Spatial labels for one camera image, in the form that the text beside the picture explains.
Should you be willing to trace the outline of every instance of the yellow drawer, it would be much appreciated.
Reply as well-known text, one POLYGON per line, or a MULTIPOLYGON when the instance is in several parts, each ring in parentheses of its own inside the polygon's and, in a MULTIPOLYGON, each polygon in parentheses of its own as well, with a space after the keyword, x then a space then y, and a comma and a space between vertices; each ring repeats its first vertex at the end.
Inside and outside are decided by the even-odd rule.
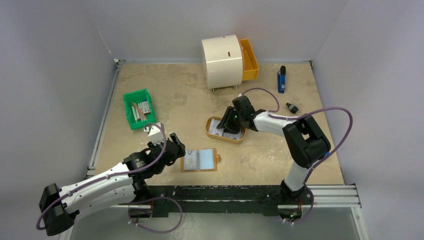
POLYGON ((245 38, 240 39, 240 44, 243 47, 243 78, 241 80, 254 80, 258 77, 259 66, 251 43, 245 38))

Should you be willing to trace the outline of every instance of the white cylindrical container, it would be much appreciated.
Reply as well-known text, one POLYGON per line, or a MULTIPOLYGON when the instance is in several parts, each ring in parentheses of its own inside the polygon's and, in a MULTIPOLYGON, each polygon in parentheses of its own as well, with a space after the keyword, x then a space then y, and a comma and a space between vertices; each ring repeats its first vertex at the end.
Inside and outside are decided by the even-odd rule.
POLYGON ((236 35, 203 39, 203 65, 208 89, 237 86, 243 78, 242 47, 236 35))

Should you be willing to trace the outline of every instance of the beige table surface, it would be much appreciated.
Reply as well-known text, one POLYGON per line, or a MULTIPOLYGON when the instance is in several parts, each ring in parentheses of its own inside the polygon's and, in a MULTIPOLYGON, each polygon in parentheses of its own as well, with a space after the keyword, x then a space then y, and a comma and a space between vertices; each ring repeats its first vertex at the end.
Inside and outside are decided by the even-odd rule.
MULTIPOLYGON (((253 87, 276 94, 281 103, 279 114, 292 116, 286 102, 299 107, 297 115, 322 108, 322 103, 309 63, 285 64, 286 92, 277 92, 277 71, 282 64, 260 64, 256 80, 245 81, 237 90, 219 88, 210 93, 206 87, 203 65, 132 64, 126 63, 116 86, 110 114, 100 149, 96 173, 121 162, 133 152, 147 147, 147 133, 131 130, 126 119, 123 94, 147 88, 166 134, 175 132, 186 150, 216 148, 221 156, 217 171, 181 172, 181 162, 166 166, 159 175, 147 179, 148 185, 279 185, 287 176, 293 159, 283 137, 268 132, 248 130, 241 144, 207 137, 205 124, 209 117, 222 117, 237 95, 253 87)), ((246 94, 255 109, 275 110, 274 99, 266 92, 246 94)), ((316 114, 316 121, 331 139, 326 117, 316 114)), ((309 184, 343 184, 336 155, 321 164, 309 184)))

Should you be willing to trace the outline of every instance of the dark green object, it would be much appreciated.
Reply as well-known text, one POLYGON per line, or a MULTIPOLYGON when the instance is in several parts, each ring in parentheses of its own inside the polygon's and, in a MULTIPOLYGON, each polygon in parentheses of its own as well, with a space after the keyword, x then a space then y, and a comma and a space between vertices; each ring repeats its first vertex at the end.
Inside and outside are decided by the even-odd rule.
POLYGON ((153 111, 152 107, 152 99, 150 98, 150 94, 147 91, 147 88, 125 93, 123 95, 123 104, 125 105, 126 120, 128 121, 129 127, 132 130, 143 128, 147 123, 156 123, 155 111, 153 111), (150 108, 150 113, 145 113, 147 120, 136 121, 134 119, 132 109, 133 103, 142 103, 145 101, 148 102, 148 107, 150 108))

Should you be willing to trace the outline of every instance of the gray floor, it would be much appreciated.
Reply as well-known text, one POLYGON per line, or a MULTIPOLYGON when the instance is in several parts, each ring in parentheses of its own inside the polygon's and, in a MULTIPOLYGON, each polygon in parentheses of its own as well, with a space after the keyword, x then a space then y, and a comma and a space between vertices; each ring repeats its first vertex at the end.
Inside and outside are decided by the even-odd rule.
MULTIPOLYGON (((151 218, 145 226, 172 228, 179 214, 151 218)), ((73 229, 72 240, 358 240, 350 208, 316 208, 309 219, 291 227, 261 214, 184 213, 179 228, 156 234, 128 224, 127 210, 108 208, 92 214, 73 229)))

